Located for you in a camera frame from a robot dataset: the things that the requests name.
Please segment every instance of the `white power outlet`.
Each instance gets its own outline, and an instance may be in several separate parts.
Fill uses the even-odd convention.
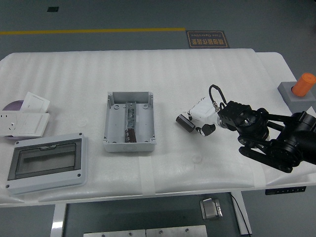
[[[17,125],[17,113],[10,113],[9,111],[0,112],[0,135],[12,135]]]

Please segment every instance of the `gray floor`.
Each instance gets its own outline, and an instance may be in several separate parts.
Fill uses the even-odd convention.
[[[46,13],[49,6],[59,6],[59,11]],[[223,30],[231,48],[278,52],[297,79],[304,72],[316,75],[314,0],[0,1],[0,32],[169,27]],[[183,48],[188,48],[185,32],[0,34],[0,59],[13,52]],[[298,194],[265,196],[264,191],[250,191],[243,195],[254,237],[315,236],[315,187]],[[214,224],[209,236],[238,236],[232,204],[224,201],[223,205],[229,221]],[[0,236],[49,236],[52,215],[51,206],[0,208]]]

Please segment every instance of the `white tabletop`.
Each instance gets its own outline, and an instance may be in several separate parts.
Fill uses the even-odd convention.
[[[252,49],[190,49],[13,53],[0,62],[0,108],[28,91],[51,101],[44,136],[88,137],[83,186],[11,195],[5,189],[14,141],[0,138],[2,206],[154,197],[316,184],[316,166],[285,174],[242,156],[238,133],[217,128],[190,134],[176,117],[208,96],[211,84],[227,101],[290,116],[277,87],[295,81],[278,53]],[[151,153],[108,153],[102,145],[108,91],[154,94],[157,145]],[[271,138],[277,133],[271,132]]]

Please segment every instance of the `black cylindrical component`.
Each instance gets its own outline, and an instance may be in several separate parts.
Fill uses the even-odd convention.
[[[180,124],[188,132],[192,132],[196,127],[190,120],[183,115],[179,115],[176,119],[177,123]]]

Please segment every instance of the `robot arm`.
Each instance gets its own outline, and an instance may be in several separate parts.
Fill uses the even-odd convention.
[[[196,120],[210,121],[213,125],[237,131],[238,140],[243,145],[239,148],[242,155],[286,173],[290,173],[303,160],[316,164],[316,118],[306,112],[295,113],[290,117],[271,115],[263,108],[255,111],[249,105],[233,101],[226,103],[219,87],[212,85],[209,92],[212,88],[217,88],[223,98],[224,103],[221,103],[220,108],[216,109],[217,104],[210,93],[207,104],[203,104],[203,107],[199,106],[201,102],[195,105],[199,113],[195,113],[197,109],[194,107],[190,114]],[[204,109],[207,113],[203,113],[202,108],[207,105],[207,109]],[[283,122],[284,126],[272,121]],[[267,141],[268,127],[280,132],[276,139]]]

